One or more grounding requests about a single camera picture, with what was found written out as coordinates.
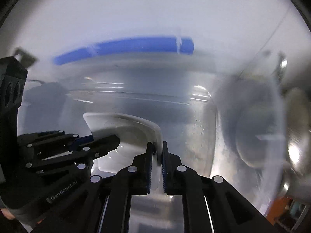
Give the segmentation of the clear plastic storage box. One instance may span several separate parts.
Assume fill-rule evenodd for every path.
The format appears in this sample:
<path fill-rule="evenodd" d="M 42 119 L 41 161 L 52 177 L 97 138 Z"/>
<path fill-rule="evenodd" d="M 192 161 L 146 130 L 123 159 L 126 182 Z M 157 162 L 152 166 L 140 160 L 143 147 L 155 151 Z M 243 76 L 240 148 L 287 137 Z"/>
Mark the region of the clear plastic storage box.
<path fill-rule="evenodd" d="M 223 176 L 265 214 L 281 170 L 251 168 L 225 142 L 214 96 L 231 77 L 275 80 L 197 51 L 113 54 L 60 66 L 40 60 L 28 71 L 18 132 L 63 129 L 85 136 L 92 133 L 84 113 L 140 117 L 160 127 L 183 164 L 205 177 Z"/>

